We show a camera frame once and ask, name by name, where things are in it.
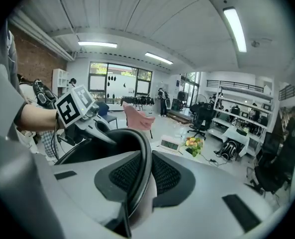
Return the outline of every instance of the white ceiling panel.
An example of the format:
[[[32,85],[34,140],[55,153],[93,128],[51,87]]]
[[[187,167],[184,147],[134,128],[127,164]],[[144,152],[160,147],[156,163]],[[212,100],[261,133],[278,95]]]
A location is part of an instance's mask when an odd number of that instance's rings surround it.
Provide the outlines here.
[[[21,10],[45,32],[69,28],[59,0],[24,0]]]

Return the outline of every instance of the black bag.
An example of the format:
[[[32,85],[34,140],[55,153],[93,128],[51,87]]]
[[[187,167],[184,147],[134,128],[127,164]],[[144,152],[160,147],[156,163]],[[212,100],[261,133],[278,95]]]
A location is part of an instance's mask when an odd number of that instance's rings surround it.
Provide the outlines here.
[[[217,157],[222,157],[227,160],[230,160],[236,157],[237,147],[237,142],[230,140],[226,142],[219,151],[214,151],[214,153],[216,153]]]
[[[257,122],[261,125],[267,126],[268,125],[268,118],[266,116],[261,116]]]
[[[54,103],[56,102],[56,98],[46,85],[44,85],[39,79],[36,79],[33,82],[32,87],[37,96],[37,103],[40,106],[45,109],[55,109]]]

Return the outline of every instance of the office chair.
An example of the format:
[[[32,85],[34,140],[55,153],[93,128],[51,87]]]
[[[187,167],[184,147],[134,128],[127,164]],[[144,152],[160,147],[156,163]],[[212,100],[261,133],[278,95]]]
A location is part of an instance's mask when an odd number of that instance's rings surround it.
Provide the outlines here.
[[[253,179],[250,181],[253,184],[254,190],[261,193],[261,189],[263,189],[265,192],[275,194],[283,186],[284,182],[287,181],[287,164],[285,159],[279,157],[269,167],[260,165],[255,167],[254,171],[258,183]]]
[[[272,134],[270,132],[266,133],[266,137],[261,147],[261,150],[256,156],[259,166],[268,166],[270,162],[277,157],[280,142],[280,136]],[[249,170],[251,170],[252,172],[254,171],[254,169],[247,167],[247,177]]]
[[[193,121],[194,125],[189,126],[190,128],[194,130],[188,130],[187,133],[195,132],[196,134],[194,135],[194,137],[200,134],[203,137],[203,139],[206,140],[206,137],[205,137],[206,133],[201,131],[207,131],[210,128],[211,120],[213,116],[214,116],[213,105],[209,103],[203,104],[203,106],[199,107],[194,117],[194,121]]]

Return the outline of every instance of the black mesh vent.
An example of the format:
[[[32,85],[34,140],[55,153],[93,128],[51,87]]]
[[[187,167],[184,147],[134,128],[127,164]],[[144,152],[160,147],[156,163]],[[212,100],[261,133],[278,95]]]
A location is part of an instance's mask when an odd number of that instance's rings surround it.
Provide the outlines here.
[[[175,188],[181,179],[181,174],[177,169],[156,155],[153,155],[152,174],[156,182],[157,195]]]
[[[129,193],[131,186],[137,178],[140,162],[141,155],[137,155],[127,163],[114,169],[108,176],[110,181],[126,193]]]

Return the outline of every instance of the ceiling light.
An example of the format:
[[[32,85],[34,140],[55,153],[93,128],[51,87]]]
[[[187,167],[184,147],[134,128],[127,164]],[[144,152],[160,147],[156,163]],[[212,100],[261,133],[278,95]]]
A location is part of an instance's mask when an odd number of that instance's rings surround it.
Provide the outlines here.
[[[80,46],[104,46],[104,47],[111,47],[116,48],[116,43],[109,43],[109,42],[78,42]]]
[[[243,35],[242,26],[235,8],[226,8],[223,13],[227,17],[229,24],[231,26],[233,35],[236,38],[238,49],[240,52],[247,52],[246,41]]]
[[[154,55],[154,54],[151,54],[151,53],[149,53],[149,52],[146,52],[145,56],[148,56],[148,57],[151,57],[151,58],[158,59],[158,60],[163,61],[163,62],[165,62],[165,63],[167,63],[167,64],[170,64],[170,65],[173,63],[172,61],[169,61],[169,60],[167,60],[167,59],[165,59],[165,58],[161,58],[161,57],[156,56],[156,55]]]

